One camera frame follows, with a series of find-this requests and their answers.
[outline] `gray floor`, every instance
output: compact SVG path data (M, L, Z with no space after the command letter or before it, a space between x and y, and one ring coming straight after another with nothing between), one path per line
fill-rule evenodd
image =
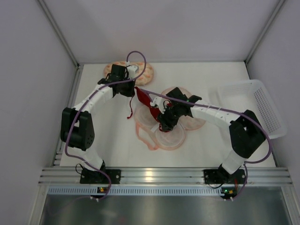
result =
M78 196L49 195L55 213ZM280 188L246 188L239 199L219 197L109 196L80 199L56 216L44 209L42 225L289 225Z

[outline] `gray wall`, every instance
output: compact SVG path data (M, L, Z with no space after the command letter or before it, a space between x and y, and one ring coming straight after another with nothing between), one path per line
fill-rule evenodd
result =
M244 60L278 0L46 0L79 62Z
M300 197L300 1L288 0L249 64L286 119L288 133L274 140L275 154L287 166Z
M25 224L53 157L74 66L33 0L0 7L0 223Z

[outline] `basket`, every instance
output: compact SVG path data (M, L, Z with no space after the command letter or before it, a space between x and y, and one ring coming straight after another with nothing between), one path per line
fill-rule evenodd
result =
M241 113L247 109L253 111L270 139L286 135L286 125L261 81L228 83L217 91L222 107Z

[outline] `white table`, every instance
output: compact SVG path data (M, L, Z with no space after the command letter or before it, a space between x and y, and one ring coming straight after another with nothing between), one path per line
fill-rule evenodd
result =
M163 90L179 86L206 101L220 105L216 87L224 83L249 79L243 62L198 62L198 63L151 63L155 70L153 81L144 89L161 93ZM87 64L83 68L75 104L81 102L95 88L103 77L106 64ZM230 151L229 135L215 125L205 123L196 131L187 131L185 142L176 150L158 149L150 151L137 138L135 120L130 114L130 98L116 95L107 102L93 118L95 141L93 146L106 166L122 167L217 167ZM133 109L138 104L133 99ZM264 142L249 161L263 158L268 152ZM75 166L80 160L63 153L61 166ZM274 167L273 157L249 166Z

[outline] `table surface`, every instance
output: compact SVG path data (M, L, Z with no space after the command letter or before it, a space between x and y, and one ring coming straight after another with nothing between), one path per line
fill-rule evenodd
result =
M194 95L201 96L207 102L220 106L217 87L224 83L248 80L248 73L243 62L197 62L197 63L151 63L154 79L143 88L157 93L178 86ZM80 103L95 88L103 77L106 64L84 65L75 104ZM130 115L130 98L116 95L105 103L93 117L95 141L93 147L105 161L106 166L121 167L218 167L230 152L231 144L227 131L206 122L195 131L187 131L184 143L173 151L148 149L137 138L135 120ZM138 106L137 97L132 107ZM249 161L263 158L268 152L264 142ZM81 161L63 153L60 166L75 166ZM273 157L262 163L248 166L275 167Z

